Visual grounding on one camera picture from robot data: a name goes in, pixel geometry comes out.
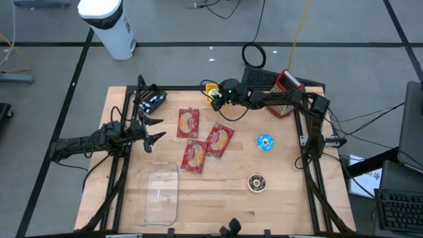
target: black floor line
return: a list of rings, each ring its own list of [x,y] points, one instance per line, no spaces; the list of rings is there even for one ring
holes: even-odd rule
[[[69,84],[69,88],[66,93],[65,100],[63,102],[63,106],[60,110],[58,121],[56,122],[56,126],[54,127],[52,138],[50,139],[50,143],[57,141],[59,139],[61,129],[63,128],[63,124],[65,123],[67,111],[69,110],[69,106],[72,101],[73,93],[75,92],[75,88],[78,84],[79,76],[82,72],[82,68],[84,66],[85,59],[87,58],[87,53],[89,49],[89,43],[93,39],[94,32],[90,29],[87,35],[87,39],[85,40],[85,46],[82,49],[81,55],[79,56],[79,60],[75,71],[72,76],[72,80]],[[38,173],[37,179],[35,181],[34,188],[32,189],[28,204],[26,205],[24,215],[22,220],[20,221],[19,228],[16,234],[16,237],[24,237],[26,231],[28,230],[28,226],[31,221],[31,217],[34,213],[38,197],[40,196],[42,186],[47,176],[48,169],[50,167],[50,150],[47,149],[46,155],[44,156],[44,160],[41,164],[40,172]]]
[[[138,42],[137,47],[243,47],[247,42]],[[292,47],[293,42],[256,42],[263,47]],[[296,47],[323,48],[398,48],[408,44],[421,48],[423,42],[298,42]],[[16,47],[84,47],[85,42],[15,42]],[[0,42],[0,47],[8,47]],[[104,47],[101,42],[91,42],[90,47]]]
[[[405,50],[408,54],[408,57],[410,58],[411,64],[417,74],[418,79],[420,80],[420,82],[423,82],[422,67],[420,66],[420,62],[417,60],[416,55],[414,55],[414,52],[412,51],[412,46],[410,45],[410,43],[407,40],[407,37],[405,36],[403,28],[401,27],[401,24],[398,21],[398,18],[394,12],[394,9],[392,8],[392,5],[389,2],[389,0],[383,0],[383,2],[386,6],[386,9],[388,10],[389,16],[391,16],[391,19],[395,28],[397,29],[399,38],[404,44]]]

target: gray floor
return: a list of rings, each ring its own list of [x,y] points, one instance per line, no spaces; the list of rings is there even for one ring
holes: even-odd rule
[[[125,0],[138,42],[234,42],[254,38],[262,1],[244,0],[229,20],[205,9],[184,9],[184,1]],[[258,41],[291,42],[307,1],[267,0]],[[17,9],[18,42],[83,42],[89,27],[77,14],[78,1],[68,9]],[[215,9],[228,14],[236,1],[222,1]],[[391,0],[410,42],[423,42],[421,1]],[[0,33],[11,38],[11,7],[0,3]],[[300,42],[401,42],[382,1],[314,1]],[[4,56],[0,48],[0,58]],[[33,85],[0,84],[0,102],[9,102],[15,117],[0,141],[0,237],[16,234],[58,119],[69,82],[82,48],[22,47],[34,62]],[[423,49],[413,49],[423,60]],[[281,71],[291,48],[266,47],[265,69]],[[260,55],[247,50],[252,63]],[[24,67],[12,54],[1,71]],[[147,83],[196,85],[202,79],[241,79],[241,47],[138,48],[132,59],[113,60],[105,48],[89,49],[61,137],[89,134],[99,123],[110,86],[134,85],[139,73]],[[418,81],[404,48],[297,48],[291,72],[327,84],[331,108],[340,120],[394,106],[404,100],[406,83]],[[396,146],[402,109],[398,109],[357,136]],[[367,122],[343,124],[351,131]],[[382,147],[350,139],[343,154],[370,157]],[[89,160],[72,157],[64,163],[88,167]],[[27,235],[70,232],[81,199],[84,171],[52,164]],[[358,230],[371,233],[371,201],[351,196]],[[365,206],[366,212],[359,212]]]

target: white cylinder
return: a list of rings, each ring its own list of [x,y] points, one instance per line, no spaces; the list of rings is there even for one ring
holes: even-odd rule
[[[78,13],[114,59],[132,57],[136,41],[122,0],[81,0]]]

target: white paper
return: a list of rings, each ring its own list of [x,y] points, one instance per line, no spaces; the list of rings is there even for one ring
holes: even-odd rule
[[[363,159],[355,155],[350,155],[350,158],[353,159]],[[352,160],[350,159],[350,165],[353,165],[355,163],[359,163],[360,161]],[[375,195],[375,188],[379,188],[379,185],[381,183],[381,177],[382,177],[382,169],[377,169],[372,172],[368,172],[365,174],[362,174],[360,176],[355,177],[355,180],[363,186],[368,192],[370,192],[372,195]],[[359,195],[359,196],[365,196],[367,198],[371,198],[367,192],[363,191],[362,188],[360,188],[356,182],[354,182],[352,179],[350,179],[350,193]]]

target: black keyboard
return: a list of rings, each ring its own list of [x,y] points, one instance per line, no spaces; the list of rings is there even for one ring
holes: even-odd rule
[[[423,192],[375,189],[381,229],[423,233]]]

